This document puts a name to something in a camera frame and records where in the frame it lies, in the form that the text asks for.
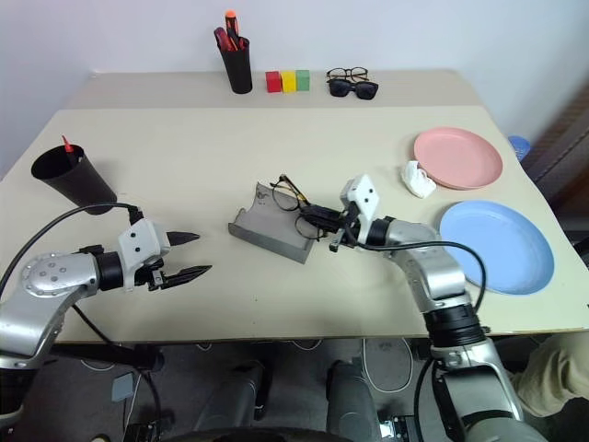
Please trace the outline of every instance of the red block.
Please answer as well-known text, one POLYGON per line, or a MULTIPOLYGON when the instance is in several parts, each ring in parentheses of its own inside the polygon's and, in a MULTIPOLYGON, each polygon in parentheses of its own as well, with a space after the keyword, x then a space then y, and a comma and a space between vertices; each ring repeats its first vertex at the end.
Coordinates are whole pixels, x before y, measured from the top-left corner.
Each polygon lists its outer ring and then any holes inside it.
POLYGON ((266 87, 268 88, 268 92, 281 92, 283 90, 280 72, 270 71, 266 73, 266 87))

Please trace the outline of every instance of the marker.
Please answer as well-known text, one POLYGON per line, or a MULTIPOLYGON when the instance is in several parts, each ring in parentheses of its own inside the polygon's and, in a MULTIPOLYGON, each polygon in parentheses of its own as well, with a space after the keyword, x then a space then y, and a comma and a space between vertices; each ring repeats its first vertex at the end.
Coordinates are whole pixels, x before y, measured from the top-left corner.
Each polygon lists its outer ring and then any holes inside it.
POLYGON ((219 27, 215 29, 214 37, 216 38, 217 46, 219 46, 221 51, 233 51, 231 40, 229 40, 229 37, 223 28, 219 27))
POLYGON ((64 140, 65 155, 67 156, 70 166, 73 168, 75 165, 77 165, 77 155, 75 154, 75 149, 72 145, 70 145, 70 142, 67 141, 65 135, 62 135, 62 139, 64 140))
POLYGON ((231 51, 239 51, 239 49, 242 49, 241 43, 239 42, 240 38, 234 30, 228 29, 227 35, 229 36, 229 42, 231 43, 231 51))
POLYGON ((225 12, 225 27, 227 29, 227 34, 229 33, 229 30, 232 29, 236 33, 236 35, 239 36, 237 15, 236 11, 234 11, 233 9, 229 9, 227 12, 225 12))

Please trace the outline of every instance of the pink plate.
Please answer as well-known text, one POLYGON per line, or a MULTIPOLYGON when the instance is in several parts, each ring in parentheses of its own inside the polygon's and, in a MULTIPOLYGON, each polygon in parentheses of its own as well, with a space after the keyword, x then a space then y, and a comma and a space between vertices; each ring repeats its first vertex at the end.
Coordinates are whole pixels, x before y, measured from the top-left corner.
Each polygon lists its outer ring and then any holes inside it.
POLYGON ((487 140, 456 127, 436 127, 421 133, 413 153, 432 180, 451 189, 488 186, 503 170, 499 152, 487 140))

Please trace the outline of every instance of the blue plate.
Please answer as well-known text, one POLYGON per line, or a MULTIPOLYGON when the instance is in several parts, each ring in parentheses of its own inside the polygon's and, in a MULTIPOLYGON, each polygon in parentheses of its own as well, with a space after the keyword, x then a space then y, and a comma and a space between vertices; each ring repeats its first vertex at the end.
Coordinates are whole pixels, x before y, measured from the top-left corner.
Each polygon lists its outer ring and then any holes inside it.
MULTIPOLYGON (((544 235, 525 216, 490 201, 466 201, 448 209, 440 235, 480 255, 487 268, 487 287, 508 295, 542 290, 554 274, 554 257, 544 235)), ((447 248, 467 279, 480 285, 480 268, 466 251, 447 248)))

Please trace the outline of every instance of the green block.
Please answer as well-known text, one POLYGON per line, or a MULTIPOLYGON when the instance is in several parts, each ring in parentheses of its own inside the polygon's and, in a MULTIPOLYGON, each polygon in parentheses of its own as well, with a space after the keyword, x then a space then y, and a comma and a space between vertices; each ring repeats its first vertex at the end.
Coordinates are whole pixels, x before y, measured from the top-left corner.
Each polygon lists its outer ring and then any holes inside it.
POLYGON ((309 71, 296 71, 296 90, 309 90, 310 82, 309 71))

